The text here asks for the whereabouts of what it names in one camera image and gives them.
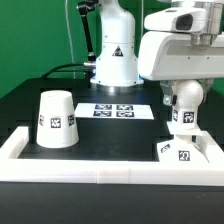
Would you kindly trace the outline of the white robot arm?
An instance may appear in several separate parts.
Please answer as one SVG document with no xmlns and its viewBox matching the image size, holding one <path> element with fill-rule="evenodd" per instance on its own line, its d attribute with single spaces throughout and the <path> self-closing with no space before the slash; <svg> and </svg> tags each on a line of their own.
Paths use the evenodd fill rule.
<svg viewBox="0 0 224 224">
<path fill-rule="evenodd" d="M 118 0 L 98 0 L 102 50 L 94 85 L 114 90 L 158 81 L 170 105 L 175 82 L 197 80 L 208 92 L 214 79 L 224 78 L 224 0 L 161 1 L 171 6 L 145 17 L 146 33 L 135 54 L 133 16 Z"/>
</svg>

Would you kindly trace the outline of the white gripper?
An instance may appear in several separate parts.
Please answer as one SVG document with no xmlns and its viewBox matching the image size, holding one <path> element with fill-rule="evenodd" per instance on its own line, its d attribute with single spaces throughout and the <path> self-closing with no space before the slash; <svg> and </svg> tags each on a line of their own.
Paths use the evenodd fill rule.
<svg viewBox="0 0 224 224">
<path fill-rule="evenodd" d="M 213 79 L 224 77 L 224 35 L 210 46 L 193 46 L 189 34 L 147 32 L 141 39 L 138 73 L 148 80 L 160 82 L 163 103 L 174 102 L 173 80 L 202 79 L 204 96 L 212 88 Z"/>
</svg>

